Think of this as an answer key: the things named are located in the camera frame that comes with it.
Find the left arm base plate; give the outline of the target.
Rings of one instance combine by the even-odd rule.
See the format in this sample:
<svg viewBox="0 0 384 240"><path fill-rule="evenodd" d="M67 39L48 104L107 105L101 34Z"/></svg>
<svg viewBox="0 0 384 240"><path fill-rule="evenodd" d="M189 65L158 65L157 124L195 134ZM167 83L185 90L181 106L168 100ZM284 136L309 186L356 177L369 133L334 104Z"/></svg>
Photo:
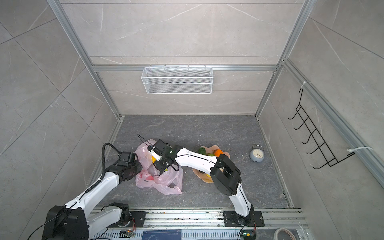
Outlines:
<svg viewBox="0 0 384 240"><path fill-rule="evenodd" d="M120 228L142 228L144 226L146 214L147 212L145 211L122 213L121 219L117 222L117 225Z"/></svg>

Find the pink plastic bag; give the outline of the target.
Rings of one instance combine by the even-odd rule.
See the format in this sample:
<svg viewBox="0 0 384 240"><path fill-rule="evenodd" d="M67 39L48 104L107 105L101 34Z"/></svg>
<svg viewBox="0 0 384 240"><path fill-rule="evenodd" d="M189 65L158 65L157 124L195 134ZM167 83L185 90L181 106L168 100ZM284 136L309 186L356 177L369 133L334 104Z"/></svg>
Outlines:
<svg viewBox="0 0 384 240"><path fill-rule="evenodd" d="M183 185L183 169L179 167L178 171L168 168L164 173L155 168L153 157L148 151L148 145L156 141L150 139L149 142L138 146L135 153L143 169L136 175L135 182L138 188L154 188L163 195L181 195Z"/></svg>

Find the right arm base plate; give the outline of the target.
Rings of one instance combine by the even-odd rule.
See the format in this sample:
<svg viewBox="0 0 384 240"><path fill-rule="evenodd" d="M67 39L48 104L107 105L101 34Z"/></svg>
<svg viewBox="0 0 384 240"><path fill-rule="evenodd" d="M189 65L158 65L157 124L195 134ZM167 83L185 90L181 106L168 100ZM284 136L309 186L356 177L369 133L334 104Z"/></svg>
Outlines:
<svg viewBox="0 0 384 240"><path fill-rule="evenodd" d="M238 215L235 211L223 212L225 227L264 227L264 217L261 211L253 211L247 217Z"/></svg>

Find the orange fake fruit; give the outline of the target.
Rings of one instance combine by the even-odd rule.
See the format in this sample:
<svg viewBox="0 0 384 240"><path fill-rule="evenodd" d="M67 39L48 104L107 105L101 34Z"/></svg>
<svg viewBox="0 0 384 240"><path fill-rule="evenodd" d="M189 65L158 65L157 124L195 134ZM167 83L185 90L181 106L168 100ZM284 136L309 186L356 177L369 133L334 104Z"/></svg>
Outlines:
<svg viewBox="0 0 384 240"><path fill-rule="evenodd" d="M221 154L223 154L223 151L220 149L215 150L214 156L219 157Z"/></svg>

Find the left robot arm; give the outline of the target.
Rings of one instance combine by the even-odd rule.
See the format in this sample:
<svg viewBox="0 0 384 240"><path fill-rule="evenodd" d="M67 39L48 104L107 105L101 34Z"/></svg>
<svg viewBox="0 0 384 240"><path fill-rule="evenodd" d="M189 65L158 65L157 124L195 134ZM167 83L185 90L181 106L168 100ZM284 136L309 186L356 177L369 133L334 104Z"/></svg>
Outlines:
<svg viewBox="0 0 384 240"><path fill-rule="evenodd" d="M92 210L120 183L133 179L143 169L137 154L122 152L106 169L104 177L64 206L54 206L47 214L43 240L89 240L101 230L116 224L133 223L128 204L111 203L99 213Z"/></svg>

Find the pink wavy plate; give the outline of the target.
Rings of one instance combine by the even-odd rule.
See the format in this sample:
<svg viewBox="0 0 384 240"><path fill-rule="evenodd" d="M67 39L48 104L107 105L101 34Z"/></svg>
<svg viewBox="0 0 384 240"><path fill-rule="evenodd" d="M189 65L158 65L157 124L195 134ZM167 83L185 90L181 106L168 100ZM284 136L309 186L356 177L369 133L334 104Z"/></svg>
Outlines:
<svg viewBox="0 0 384 240"><path fill-rule="evenodd" d="M221 150L221 148L219 146L217 146L217 145L213 145L213 146L211 146L209 148L205 147L205 146L202 146L202 147L204 147L206 149L207 154L209 154L209 153L213 154L215 152L215 150L217 150L217 149ZM231 157L228 152L223 152L223 154L226 155L228 158ZM213 183L213 180L212 180L210 175L208 175L208 174L206 174L206 173L204 173L202 171L196 170L196 169L193 169L193 173L196 176L198 176L203 182L208 183L208 184Z"/></svg>

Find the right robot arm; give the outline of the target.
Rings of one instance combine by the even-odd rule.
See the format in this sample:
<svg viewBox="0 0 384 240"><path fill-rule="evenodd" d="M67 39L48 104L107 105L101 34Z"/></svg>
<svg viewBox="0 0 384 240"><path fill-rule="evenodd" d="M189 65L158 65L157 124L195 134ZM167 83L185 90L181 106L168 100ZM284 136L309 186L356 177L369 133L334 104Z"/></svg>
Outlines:
<svg viewBox="0 0 384 240"><path fill-rule="evenodd" d="M220 154L210 157L181 146L171 147L162 140L149 144L148 151L155 158L154 166L161 174L176 165L177 170L190 167L211 176L219 192L231 200L235 209L235 223L241 226L254 224L254 207L244 192L241 171L228 156Z"/></svg>

